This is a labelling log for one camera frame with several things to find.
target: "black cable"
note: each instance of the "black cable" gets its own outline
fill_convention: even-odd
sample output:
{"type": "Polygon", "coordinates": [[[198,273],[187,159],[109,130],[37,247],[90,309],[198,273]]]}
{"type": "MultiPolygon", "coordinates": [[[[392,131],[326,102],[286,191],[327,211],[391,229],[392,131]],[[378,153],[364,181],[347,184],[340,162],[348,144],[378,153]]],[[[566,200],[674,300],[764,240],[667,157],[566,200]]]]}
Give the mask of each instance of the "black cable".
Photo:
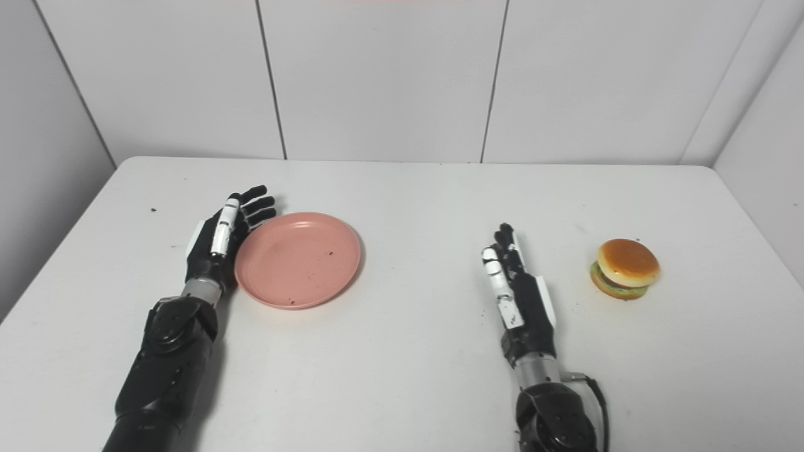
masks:
{"type": "Polygon", "coordinates": [[[597,380],[586,376],[584,381],[586,381],[589,389],[592,389],[592,392],[594,392],[595,398],[597,399],[597,403],[601,406],[603,416],[603,452],[609,452],[609,409],[606,407],[603,391],[601,391],[601,387],[597,384],[597,380]]]}

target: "robotic hand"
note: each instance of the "robotic hand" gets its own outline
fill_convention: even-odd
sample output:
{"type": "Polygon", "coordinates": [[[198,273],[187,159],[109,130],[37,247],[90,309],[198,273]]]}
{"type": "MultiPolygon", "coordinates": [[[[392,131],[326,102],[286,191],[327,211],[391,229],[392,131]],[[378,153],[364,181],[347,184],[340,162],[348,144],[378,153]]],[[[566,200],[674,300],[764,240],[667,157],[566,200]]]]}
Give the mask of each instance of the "robotic hand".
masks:
{"type": "Polygon", "coordinates": [[[167,452],[187,425],[218,335],[215,306],[236,285],[237,250],[277,214],[267,194],[264,185],[232,193],[199,225],[182,294],[159,300],[148,313],[104,452],[167,452]]]}
{"type": "Polygon", "coordinates": [[[542,277],[525,269],[514,229],[501,224],[495,243],[483,250],[506,331],[502,353],[521,392],[516,401],[522,452],[596,452],[597,435],[580,396],[562,382],[585,381],[601,405],[603,451],[608,452],[608,414],[597,382],[579,372],[560,372],[553,343],[555,314],[542,277]]]}

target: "white wall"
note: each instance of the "white wall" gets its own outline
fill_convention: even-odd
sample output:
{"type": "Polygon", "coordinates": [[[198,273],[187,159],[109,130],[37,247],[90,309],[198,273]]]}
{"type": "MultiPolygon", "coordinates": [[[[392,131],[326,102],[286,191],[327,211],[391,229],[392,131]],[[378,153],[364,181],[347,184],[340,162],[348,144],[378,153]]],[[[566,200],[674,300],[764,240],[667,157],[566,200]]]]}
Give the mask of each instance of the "white wall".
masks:
{"type": "MultiPolygon", "coordinates": [[[[802,4],[511,0],[484,161],[676,164],[724,80],[724,99],[760,84],[802,4]],[[731,65],[758,18],[768,56],[731,65]]],[[[719,150],[696,145],[697,162],[719,150]]]]}
{"type": "Polygon", "coordinates": [[[0,319],[112,170],[34,3],[3,0],[0,319]]]}
{"type": "Polygon", "coordinates": [[[505,0],[260,0],[288,158],[478,162],[505,0]]]}
{"type": "Polygon", "coordinates": [[[711,165],[804,13],[804,0],[39,3],[118,162],[281,158],[281,120],[296,159],[711,165]]]}
{"type": "Polygon", "coordinates": [[[804,27],[781,55],[715,170],[804,286],[804,27]]]}
{"type": "Polygon", "coordinates": [[[253,0],[38,0],[115,161],[282,158],[253,0]]]}

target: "tabletop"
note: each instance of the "tabletop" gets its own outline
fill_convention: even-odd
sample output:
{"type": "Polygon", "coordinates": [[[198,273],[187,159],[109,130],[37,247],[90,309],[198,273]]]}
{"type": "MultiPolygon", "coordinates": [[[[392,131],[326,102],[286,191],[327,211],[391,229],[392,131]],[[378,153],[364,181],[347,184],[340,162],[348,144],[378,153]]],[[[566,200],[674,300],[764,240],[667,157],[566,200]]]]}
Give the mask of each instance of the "tabletop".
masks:
{"type": "Polygon", "coordinates": [[[707,168],[133,158],[0,325],[0,450],[102,448],[195,225],[259,183],[281,213],[350,224],[363,264],[312,309],[241,291],[219,306],[183,452],[516,450],[518,389],[480,262],[503,221],[548,282],[562,368],[601,383],[612,451],[804,443],[804,291],[707,168]],[[613,237],[658,257],[644,298],[590,281],[613,237]]]}

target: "hamburger bun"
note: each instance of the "hamburger bun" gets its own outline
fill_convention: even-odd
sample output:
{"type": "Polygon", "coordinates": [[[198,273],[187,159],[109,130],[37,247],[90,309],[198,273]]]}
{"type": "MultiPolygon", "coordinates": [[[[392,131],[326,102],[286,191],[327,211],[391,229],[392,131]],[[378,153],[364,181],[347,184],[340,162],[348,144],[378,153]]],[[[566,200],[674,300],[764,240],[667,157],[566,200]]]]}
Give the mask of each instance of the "hamburger bun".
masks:
{"type": "Polygon", "coordinates": [[[604,293],[623,300],[639,298],[656,281],[656,256],[643,244],[613,239],[597,250],[597,261],[590,270],[592,281],[604,293]]]}

